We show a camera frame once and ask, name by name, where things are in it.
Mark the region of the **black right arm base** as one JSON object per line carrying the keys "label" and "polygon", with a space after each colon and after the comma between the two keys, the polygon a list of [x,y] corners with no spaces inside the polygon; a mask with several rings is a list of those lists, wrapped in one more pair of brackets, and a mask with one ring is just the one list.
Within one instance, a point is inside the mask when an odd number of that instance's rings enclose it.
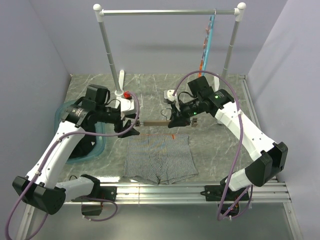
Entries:
{"label": "black right arm base", "polygon": [[[224,185],[205,185],[204,191],[200,192],[202,196],[205,197],[207,202],[220,202],[223,196],[225,186]],[[242,193],[244,195],[241,197],[240,201],[248,201],[250,199],[249,192],[246,188],[241,188],[237,191],[227,190],[225,201],[234,202]],[[237,203],[228,213],[228,217],[235,217],[240,214],[240,205]]]}

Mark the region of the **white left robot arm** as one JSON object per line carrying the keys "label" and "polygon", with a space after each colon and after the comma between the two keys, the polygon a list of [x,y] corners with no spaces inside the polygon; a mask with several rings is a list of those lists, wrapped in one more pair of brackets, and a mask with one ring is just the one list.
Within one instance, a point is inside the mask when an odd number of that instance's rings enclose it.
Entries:
{"label": "white left robot arm", "polygon": [[108,106],[110,91],[104,86],[91,84],[85,96],[71,104],[64,112],[57,132],[37,164],[26,174],[17,176],[12,186],[19,202],[31,205],[46,214],[54,215],[65,202],[84,197],[96,201],[101,195],[101,182],[83,174],[75,180],[59,182],[59,175],[72,154],[87,155],[92,141],[99,136],[94,132],[96,123],[114,125],[112,136],[120,137],[133,132],[135,122],[123,123],[126,114],[135,121],[140,114],[140,103],[133,92],[131,99],[123,98],[117,108]]}

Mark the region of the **grey striped boxer underwear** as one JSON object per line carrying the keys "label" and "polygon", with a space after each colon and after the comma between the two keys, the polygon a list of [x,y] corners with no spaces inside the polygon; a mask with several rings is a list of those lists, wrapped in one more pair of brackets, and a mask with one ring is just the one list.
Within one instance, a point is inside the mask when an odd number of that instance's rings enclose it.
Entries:
{"label": "grey striped boxer underwear", "polygon": [[123,177],[149,185],[171,185],[197,174],[187,134],[129,137]]}

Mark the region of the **beige clip hanger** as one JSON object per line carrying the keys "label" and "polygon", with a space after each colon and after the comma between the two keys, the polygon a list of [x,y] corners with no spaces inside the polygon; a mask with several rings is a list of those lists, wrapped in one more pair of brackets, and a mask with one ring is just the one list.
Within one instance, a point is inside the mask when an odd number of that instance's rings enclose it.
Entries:
{"label": "beige clip hanger", "polygon": [[[163,111],[166,110],[171,110],[170,108],[163,108],[160,111],[160,114],[165,117],[165,120],[144,120],[144,121],[140,121],[138,120],[135,124],[136,127],[167,127],[168,124],[170,123],[170,121],[168,120],[167,116],[165,114],[163,114]],[[199,124],[198,118],[197,117],[193,117],[190,120],[190,126],[192,128],[195,128],[197,125]]]}

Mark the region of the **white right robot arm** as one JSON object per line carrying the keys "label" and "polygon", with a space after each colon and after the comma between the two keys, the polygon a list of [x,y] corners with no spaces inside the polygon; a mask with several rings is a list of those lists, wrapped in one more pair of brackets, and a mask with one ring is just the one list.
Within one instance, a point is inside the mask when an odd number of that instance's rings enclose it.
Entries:
{"label": "white right robot arm", "polygon": [[192,100],[182,102],[173,89],[164,92],[164,100],[171,105],[169,128],[186,127],[191,117],[210,114],[227,127],[244,147],[252,163],[235,171],[220,182],[220,194],[233,199],[239,190],[249,186],[261,187],[280,173],[285,166],[288,147],[265,135],[240,109],[240,104],[226,90],[215,91],[204,76],[188,83]]}

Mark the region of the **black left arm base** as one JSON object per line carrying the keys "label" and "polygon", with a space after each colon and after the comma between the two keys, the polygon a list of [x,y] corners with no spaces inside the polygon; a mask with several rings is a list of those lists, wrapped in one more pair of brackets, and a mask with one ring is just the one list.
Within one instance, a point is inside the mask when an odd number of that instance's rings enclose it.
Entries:
{"label": "black left arm base", "polygon": [[116,186],[103,186],[96,193],[77,197],[72,199],[71,202],[81,203],[81,214],[84,217],[98,217],[103,212],[104,204],[110,203],[114,206],[116,197]]}

